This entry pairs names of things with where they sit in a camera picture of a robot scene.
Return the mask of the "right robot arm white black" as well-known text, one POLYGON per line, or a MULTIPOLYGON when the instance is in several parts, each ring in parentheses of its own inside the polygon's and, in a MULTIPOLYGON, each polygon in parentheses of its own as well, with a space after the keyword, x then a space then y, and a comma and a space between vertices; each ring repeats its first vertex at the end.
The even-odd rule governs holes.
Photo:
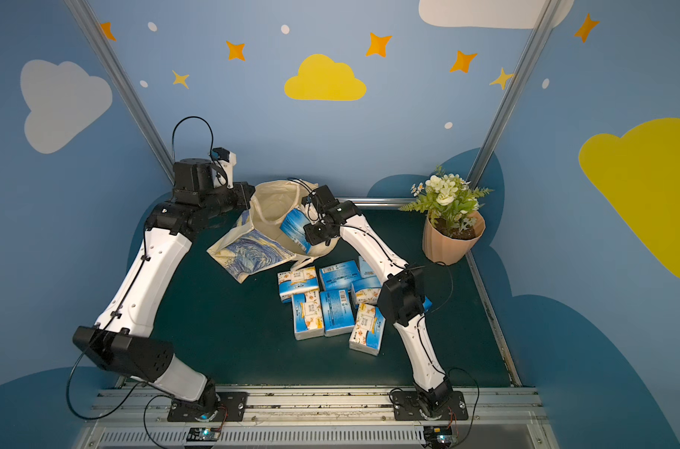
POLYGON ((424 276, 377 235, 351 201, 311 193, 304 201, 314 211, 304 226, 309 243, 329 244, 340 238, 351 245, 381 282, 377 306, 399 333, 413 370, 413 383, 423 412, 435 417, 450 401, 453 387, 435 354, 426 327, 424 276))

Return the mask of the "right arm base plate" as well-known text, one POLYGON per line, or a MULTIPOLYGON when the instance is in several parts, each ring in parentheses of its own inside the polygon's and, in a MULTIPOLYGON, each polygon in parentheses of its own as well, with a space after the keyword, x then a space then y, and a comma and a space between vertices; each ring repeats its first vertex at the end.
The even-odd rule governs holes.
POLYGON ((444 406, 431 415, 422 408, 419 393, 414 390, 394 388, 389 392, 390 405, 396 421, 467 421, 469 412, 465 397, 460 391, 453 391, 444 406))

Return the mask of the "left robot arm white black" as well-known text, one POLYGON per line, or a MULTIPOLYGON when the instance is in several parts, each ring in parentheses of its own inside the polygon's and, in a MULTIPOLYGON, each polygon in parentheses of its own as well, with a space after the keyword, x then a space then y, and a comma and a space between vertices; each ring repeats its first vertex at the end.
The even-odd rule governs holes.
POLYGON ((210 222, 250 206, 253 186, 233 179, 236 156, 217 149, 209 159, 174 164, 170 199, 144 222, 141 245, 119 291, 91 327, 73 343, 98 368, 146 382, 207 418, 217 406, 214 383, 151 333, 160 303, 180 262, 210 222))

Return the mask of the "cream canvas tote bag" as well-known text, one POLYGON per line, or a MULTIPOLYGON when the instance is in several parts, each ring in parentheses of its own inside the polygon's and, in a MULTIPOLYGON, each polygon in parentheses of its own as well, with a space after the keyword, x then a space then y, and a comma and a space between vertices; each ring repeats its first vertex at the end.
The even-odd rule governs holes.
POLYGON ((288 233, 282 229, 283 224, 295 221, 293 213, 300 214, 299 226, 304 226, 314 209, 304 205, 303 199, 318 186, 298 179, 259 184, 250 198, 250 209, 240 214, 231 230, 206 250, 207 254, 240 284, 261 271, 286 264, 291 265, 291 271, 298 271, 327 256, 336 248, 338 239, 309 246, 302 228, 288 233))

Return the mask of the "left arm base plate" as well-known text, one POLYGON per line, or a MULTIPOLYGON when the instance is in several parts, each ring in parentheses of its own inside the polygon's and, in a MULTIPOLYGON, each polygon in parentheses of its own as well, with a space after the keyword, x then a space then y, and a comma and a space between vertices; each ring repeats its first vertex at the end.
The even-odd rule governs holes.
POLYGON ((220 391, 203 395, 198 401, 172 400, 168 422, 240 422, 244 418, 248 393, 220 391))

